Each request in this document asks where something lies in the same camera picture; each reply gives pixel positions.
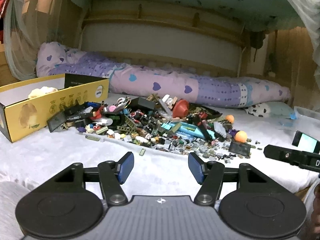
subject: purple bedding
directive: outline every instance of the purple bedding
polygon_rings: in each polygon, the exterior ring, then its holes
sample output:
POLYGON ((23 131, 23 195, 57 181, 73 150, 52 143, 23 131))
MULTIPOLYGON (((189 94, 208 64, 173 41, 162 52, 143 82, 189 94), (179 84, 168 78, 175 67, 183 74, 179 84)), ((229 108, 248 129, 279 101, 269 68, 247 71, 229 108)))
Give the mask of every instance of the purple bedding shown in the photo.
POLYGON ((37 75, 74 73, 110 79, 109 91, 137 96, 158 93, 191 103, 217 107, 247 107, 268 101, 285 101, 290 91, 274 82, 256 78, 213 78, 170 70, 117 63, 92 52, 67 48, 57 42, 42 44, 37 75))

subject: round black base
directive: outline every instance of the round black base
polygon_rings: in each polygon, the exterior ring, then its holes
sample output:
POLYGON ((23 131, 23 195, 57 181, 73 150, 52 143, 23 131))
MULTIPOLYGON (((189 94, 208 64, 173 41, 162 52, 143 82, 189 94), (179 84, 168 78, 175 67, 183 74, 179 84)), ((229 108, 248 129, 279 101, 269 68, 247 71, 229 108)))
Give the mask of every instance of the round black base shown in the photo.
POLYGON ((243 193, 234 191, 220 203, 219 213, 233 230, 252 238, 275 239, 296 234, 306 208, 287 193, 243 193))
POLYGON ((25 234, 39 238, 67 238, 93 227, 102 217, 101 200, 92 192, 31 192, 16 207, 25 234))

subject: clear plastic bin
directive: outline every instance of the clear plastic bin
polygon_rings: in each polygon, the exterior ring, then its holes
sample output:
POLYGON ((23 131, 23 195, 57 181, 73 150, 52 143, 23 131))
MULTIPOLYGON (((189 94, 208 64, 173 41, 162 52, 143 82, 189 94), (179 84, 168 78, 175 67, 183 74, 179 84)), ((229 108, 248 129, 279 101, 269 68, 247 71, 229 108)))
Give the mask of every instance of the clear plastic bin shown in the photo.
POLYGON ((294 112, 297 116, 293 128, 301 131, 320 141, 320 113, 295 106, 294 112))

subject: person's hand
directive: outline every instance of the person's hand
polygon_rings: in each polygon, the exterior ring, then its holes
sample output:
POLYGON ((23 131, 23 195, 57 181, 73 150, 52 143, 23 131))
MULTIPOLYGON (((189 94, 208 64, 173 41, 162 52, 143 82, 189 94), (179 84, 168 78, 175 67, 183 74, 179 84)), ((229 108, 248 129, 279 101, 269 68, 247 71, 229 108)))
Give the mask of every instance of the person's hand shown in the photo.
POLYGON ((320 184, 315 187, 314 194, 313 213, 311 214, 312 231, 314 234, 320 234, 320 184))

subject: blue gripper pad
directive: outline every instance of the blue gripper pad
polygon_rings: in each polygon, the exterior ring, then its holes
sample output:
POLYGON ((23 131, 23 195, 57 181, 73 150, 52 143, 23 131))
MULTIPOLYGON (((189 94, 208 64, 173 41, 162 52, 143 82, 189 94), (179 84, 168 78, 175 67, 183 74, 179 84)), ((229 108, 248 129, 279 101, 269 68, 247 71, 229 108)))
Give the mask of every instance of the blue gripper pad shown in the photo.
POLYGON ((120 166, 119 174, 117 175, 117 179, 120 184, 124 184, 127 178, 130 175, 130 172, 132 171, 134 166, 134 156, 133 153, 129 155, 128 158, 122 163, 120 166))
POLYGON ((190 154, 188 157, 188 166, 196 181, 199 184, 202 184, 204 182, 204 175, 202 173, 201 164, 190 154))

